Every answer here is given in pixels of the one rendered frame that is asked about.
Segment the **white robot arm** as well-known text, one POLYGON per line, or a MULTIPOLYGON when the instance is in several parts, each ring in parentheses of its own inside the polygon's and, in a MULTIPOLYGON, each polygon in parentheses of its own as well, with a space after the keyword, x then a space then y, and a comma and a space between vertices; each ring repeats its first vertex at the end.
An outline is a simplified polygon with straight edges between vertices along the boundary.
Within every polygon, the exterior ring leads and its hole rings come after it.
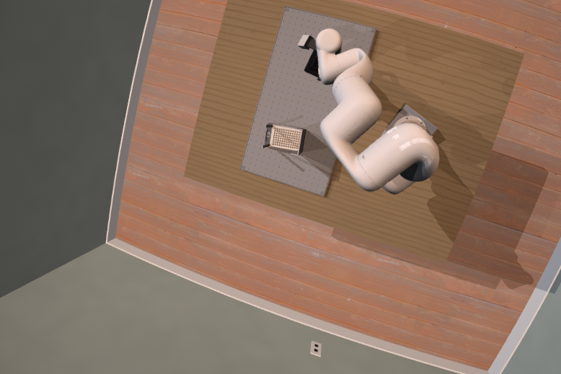
POLYGON ((363 50, 353 48, 341 53, 342 38, 334 29, 322 30, 316 40, 303 35, 298 46, 317 51, 320 80, 325 85, 333 84, 337 106, 323 119, 320 130, 359 187, 368 192, 383 187, 398 194, 434 174, 439 150, 424 122, 415 116, 398 119, 359 155, 352 147, 382 111, 379 98, 369 86, 374 70, 363 50))

